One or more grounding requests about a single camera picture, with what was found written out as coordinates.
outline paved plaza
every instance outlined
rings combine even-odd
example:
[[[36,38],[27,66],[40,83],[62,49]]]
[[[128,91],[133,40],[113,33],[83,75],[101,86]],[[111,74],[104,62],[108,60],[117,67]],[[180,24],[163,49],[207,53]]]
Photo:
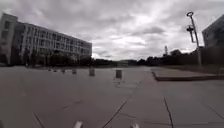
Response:
[[[224,81],[157,82],[151,68],[0,68],[0,128],[223,128]]]

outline building facade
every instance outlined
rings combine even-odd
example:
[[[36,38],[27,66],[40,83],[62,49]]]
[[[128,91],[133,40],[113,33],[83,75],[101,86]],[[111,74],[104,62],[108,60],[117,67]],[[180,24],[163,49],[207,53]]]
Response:
[[[224,15],[208,26],[203,32],[205,47],[224,43]]]
[[[21,23],[16,16],[3,13],[0,21],[0,54],[7,63],[22,59],[25,52],[51,55],[57,51],[74,61],[91,57],[92,44],[50,29],[29,23]]]

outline street lamp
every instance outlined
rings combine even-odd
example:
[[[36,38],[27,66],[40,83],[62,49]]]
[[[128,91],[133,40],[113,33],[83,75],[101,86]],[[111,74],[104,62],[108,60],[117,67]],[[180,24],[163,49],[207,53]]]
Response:
[[[194,12],[188,12],[188,13],[187,13],[187,17],[189,17],[189,18],[191,19],[191,22],[192,22],[192,26],[190,25],[190,26],[187,28],[187,31],[189,31],[190,34],[191,34],[191,40],[192,40],[192,43],[194,43],[193,33],[192,33],[192,32],[194,32],[195,39],[196,39],[196,44],[197,44],[198,66],[199,66],[199,68],[201,68],[201,67],[202,67],[201,52],[200,52],[200,49],[199,49],[198,34],[197,34],[197,30],[196,30],[196,26],[195,26],[194,19],[193,19],[193,15],[194,15]]]

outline overcast sky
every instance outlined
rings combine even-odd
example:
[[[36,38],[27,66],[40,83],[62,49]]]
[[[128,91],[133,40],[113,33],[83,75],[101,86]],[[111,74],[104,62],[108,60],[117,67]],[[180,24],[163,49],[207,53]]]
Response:
[[[224,13],[224,0],[0,0],[0,13],[89,41],[93,57],[114,60],[161,56],[165,45],[194,50],[188,11],[204,45],[201,31]]]

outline grass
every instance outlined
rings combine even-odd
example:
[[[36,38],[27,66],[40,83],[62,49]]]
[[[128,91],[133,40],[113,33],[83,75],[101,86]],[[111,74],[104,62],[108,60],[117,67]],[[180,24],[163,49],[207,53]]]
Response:
[[[175,65],[175,66],[164,66],[164,68],[177,69],[192,72],[210,73],[210,74],[223,74],[224,66],[217,65],[203,65],[199,68],[197,65]]]

